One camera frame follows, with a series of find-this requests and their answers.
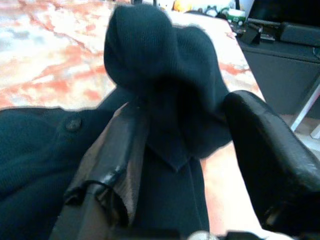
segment marble table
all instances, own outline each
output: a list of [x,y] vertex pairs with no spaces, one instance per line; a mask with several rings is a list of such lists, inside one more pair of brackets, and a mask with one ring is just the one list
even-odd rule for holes
[[[102,0],[0,1],[0,109],[95,108],[115,84],[104,62],[104,40],[116,3]],[[229,24],[169,12],[178,26],[197,25],[211,38],[230,91],[263,99]],[[210,230],[259,228],[232,144],[201,162]]]

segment metal stand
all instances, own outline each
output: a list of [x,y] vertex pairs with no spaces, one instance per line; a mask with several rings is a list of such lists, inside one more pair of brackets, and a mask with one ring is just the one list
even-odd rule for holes
[[311,87],[308,94],[305,96],[302,102],[302,107],[300,107],[300,109],[297,111],[297,113],[293,117],[293,120],[290,124],[290,128],[293,132],[297,129],[301,121],[307,115],[307,113],[309,112],[313,104],[318,99],[319,95],[320,95],[320,74],[317,76],[313,86]]

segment red and white marble pattern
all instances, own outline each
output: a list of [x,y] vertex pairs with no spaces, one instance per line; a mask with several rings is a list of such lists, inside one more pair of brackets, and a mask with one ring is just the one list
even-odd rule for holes
[[[115,87],[103,62],[115,3],[102,0],[0,1],[0,109],[95,108]],[[175,25],[197,25],[214,44],[230,91],[263,98],[226,21],[169,12]],[[202,161],[210,229],[259,228],[232,144]]]

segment knit fabric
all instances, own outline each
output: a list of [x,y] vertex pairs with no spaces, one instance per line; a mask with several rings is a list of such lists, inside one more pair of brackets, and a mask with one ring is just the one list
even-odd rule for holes
[[106,33],[104,64],[117,85],[148,102],[150,145],[174,169],[231,140],[222,110],[228,90],[214,46],[199,28],[173,27],[150,5],[119,6]]
[[221,108],[228,91],[210,39],[196,27],[172,27],[152,6],[120,6],[104,62],[117,88],[98,109],[0,112],[1,240],[48,238],[82,156],[137,96],[152,120],[133,227],[209,230],[199,158],[230,140]]

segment cloth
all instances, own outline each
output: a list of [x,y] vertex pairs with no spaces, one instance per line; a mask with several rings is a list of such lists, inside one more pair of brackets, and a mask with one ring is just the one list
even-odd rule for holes
[[153,6],[119,6],[105,37],[108,74],[149,104],[151,148],[175,170],[231,140],[222,103],[228,90],[210,38],[173,27]]
[[137,96],[152,116],[133,227],[209,230],[199,158],[230,140],[214,47],[151,6],[119,7],[105,41],[117,88],[95,110],[0,112],[0,239],[44,240],[82,156],[115,110]]

